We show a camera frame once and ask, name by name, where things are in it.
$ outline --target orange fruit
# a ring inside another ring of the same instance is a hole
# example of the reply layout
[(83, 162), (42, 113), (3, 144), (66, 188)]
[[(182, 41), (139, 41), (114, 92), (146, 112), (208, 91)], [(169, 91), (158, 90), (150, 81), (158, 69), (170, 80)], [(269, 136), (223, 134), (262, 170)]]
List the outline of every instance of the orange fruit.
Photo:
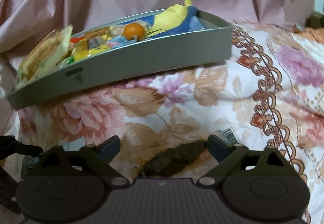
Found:
[(130, 23), (125, 26), (123, 36), (127, 40), (134, 40), (137, 36), (137, 41), (142, 41), (145, 37), (145, 29), (138, 23)]

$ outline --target floral bedspread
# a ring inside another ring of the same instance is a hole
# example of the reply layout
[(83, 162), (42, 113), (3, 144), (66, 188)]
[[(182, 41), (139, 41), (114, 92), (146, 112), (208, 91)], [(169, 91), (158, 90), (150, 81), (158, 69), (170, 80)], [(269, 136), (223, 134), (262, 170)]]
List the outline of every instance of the floral bedspread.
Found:
[[(229, 121), (250, 149), (276, 146), (311, 191), (304, 219), (324, 223), (323, 46), (273, 26), (233, 23), (225, 63), (142, 77), (19, 112), (19, 138), (49, 149), (84, 136), (121, 137), (111, 165), (129, 179), (158, 152), (208, 136)], [(208, 151), (177, 176), (217, 165)]]

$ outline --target metal tray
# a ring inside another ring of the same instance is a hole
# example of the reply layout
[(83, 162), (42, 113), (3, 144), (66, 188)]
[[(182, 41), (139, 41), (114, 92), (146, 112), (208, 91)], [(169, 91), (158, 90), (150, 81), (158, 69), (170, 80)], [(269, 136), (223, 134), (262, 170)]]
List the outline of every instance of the metal tray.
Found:
[[(164, 10), (125, 17), (93, 29), (157, 15)], [(200, 10), (197, 17), (205, 27), (204, 30), (151, 38), (105, 51), (56, 70), (19, 90), (13, 88), (6, 98), (15, 110), (19, 110), (47, 102), (60, 95), (106, 83), (229, 59), (231, 25), (215, 15)], [(80, 37), (83, 33), (84, 31), (73, 36)]]

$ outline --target barcode label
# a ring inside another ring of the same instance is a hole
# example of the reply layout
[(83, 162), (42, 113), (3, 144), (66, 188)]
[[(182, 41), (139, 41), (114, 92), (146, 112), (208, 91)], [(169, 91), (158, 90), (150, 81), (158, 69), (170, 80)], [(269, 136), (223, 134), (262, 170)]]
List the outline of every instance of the barcode label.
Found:
[(231, 130), (231, 128), (227, 128), (225, 130), (222, 130), (222, 135), (225, 137), (226, 141), (230, 144), (230, 145), (234, 145), (234, 144), (238, 144), (238, 140), (236, 139), (233, 131)]

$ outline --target snack package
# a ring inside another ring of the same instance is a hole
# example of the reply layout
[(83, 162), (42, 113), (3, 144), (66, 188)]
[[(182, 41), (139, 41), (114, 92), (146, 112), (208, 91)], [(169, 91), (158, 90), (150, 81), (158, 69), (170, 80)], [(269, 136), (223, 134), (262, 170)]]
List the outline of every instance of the snack package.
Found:
[(109, 34), (104, 34), (104, 35), (102, 35), (100, 37), (105, 41), (112, 39), (112, 36), (111, 36), (110, 32), (109, 32)]
[(184, 0), (184, 5), (175, 4), (155, 15), (152, 34), (147, 37), (156, 38), (188, 32), (192, 16), (197, 16), (197, 8), (192, 6), (192, 0)]
[(81, 41), (81, 40), (83, 40), (83, 39), (85, 39), (85, 36), (83, 36), (83, 37), (71, 37), (71, 39), (70, 39), (70, 44), (72, 43), (72, 44), (75, 44), (75, 43), (77, 43), (77, 42), (79, 42), (79, 41)]
[(107, 51), (109, 49), (111, 49), (111, 47), (107, 45), (104, 37), (99, 36), (91, 39), (82, 39), (74, 44), (72, 55), (62, 61), (59, 69), (62, 69), (76, 61)]
[(91, 39), (91, 38), (100, 37), (100, 36), (106, 36), (108, 38), (110, 36), (110, 27), (95, 29), (95, 30), (87, 31), (84, 33), (84, 37), (86, 39)]
[[(132, 21), (132, 22), (129, 22), (128, 24), (130, 24), (130, 23), (140, 24), (145, 29), (145, 31), (148, 31), (152, 27), (152, 25), (150, 25), (149, 23), (142, 21), (142, 20)], [(128, 24), (120, 24), (120, 25), (111, 26), (110, 34), (112, 35), (112, 37), (121, 36), (124, 32), (125, 26), (127, 26)]]
[(19, 65), (16, 88), (46, 76), (66, 57), (72, 30), (72, 25), (53, 30), (29, 53)]
[(80, 41), (72, 44), (71, 48), (72, 48), (71, 55), (73, 55), (74, 53), (76, 53), (78, 51), (87, 50), (88, 49), (88, 40), (86, 38), (81, 39)]
[(124, 36), (117, 36), (107, 41), (107, 45), (113, 49), (136, 43), (137, 40), (127, 40)]

